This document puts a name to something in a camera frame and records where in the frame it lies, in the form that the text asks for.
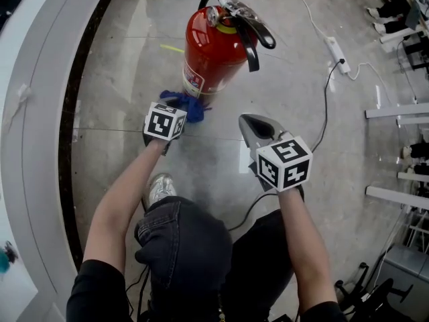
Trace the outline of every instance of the red fire extinguisher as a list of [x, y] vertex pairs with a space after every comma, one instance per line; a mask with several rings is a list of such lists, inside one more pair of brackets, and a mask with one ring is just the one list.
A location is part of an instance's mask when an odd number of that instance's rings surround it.
[[246, 60], [250, 72], [259, 70], [258, 40], [275, 48], [274, 37], [251, 8], [238, 0], [218, 1], [220, 6], [206, 7], [208, 0], [201, 0], [186, 27], [184, 91], [202, 99], [222, 90]]

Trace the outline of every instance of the black shirt sleeve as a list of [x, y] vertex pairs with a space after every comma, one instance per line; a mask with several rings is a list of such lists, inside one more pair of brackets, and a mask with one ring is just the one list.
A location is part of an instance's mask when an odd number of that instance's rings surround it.
[[103, 261], [85, 261], [74, 281], [66, 316], [67, 322], [131, 321], [122, 273]]
[[336, 302], [323, 302], [309, 308], [302, 316], [301, 322], [347, 322], [346, 317]]

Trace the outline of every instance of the white power strip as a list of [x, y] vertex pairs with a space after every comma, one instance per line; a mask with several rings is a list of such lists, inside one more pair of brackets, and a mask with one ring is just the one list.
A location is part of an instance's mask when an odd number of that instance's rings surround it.
[[343, 54], [343, 51], [341, 50], [340, 45], [336, 41], [335, 37], [326, 37], [325, 42], [326, 42], [330, 52], [334, 56], [335, 62], [339, 62], [339, 60], [341, 58], [344, 59], [345, 62], [343, 64], [339, 63], [339, 65], [338, 65], [338, 67], [340, 68], [340, 71], [343, 74], [350, 72], [351, 69], [350, 69], [349, 63], [347, 62], [347, 60]]

